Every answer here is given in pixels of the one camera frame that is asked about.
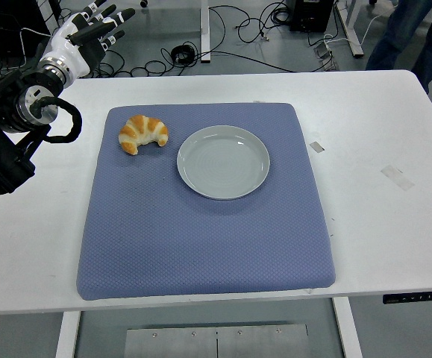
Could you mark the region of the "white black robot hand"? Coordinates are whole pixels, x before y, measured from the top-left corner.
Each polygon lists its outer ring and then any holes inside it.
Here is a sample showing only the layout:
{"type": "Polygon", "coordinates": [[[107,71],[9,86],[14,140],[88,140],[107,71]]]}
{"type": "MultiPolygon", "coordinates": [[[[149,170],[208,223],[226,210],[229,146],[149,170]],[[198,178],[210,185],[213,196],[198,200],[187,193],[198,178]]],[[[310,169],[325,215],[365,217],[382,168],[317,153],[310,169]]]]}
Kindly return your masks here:
{"type": "Polygon", "coordinates": [[[51,39],[50,51],[38,63],[40,72],[68,87],[96,69],[108,49],[125,35],[121,26],[136,14],[131,7],[118,11],[114,4],[103,5],[92,1],[63,23],[51,39]]]}

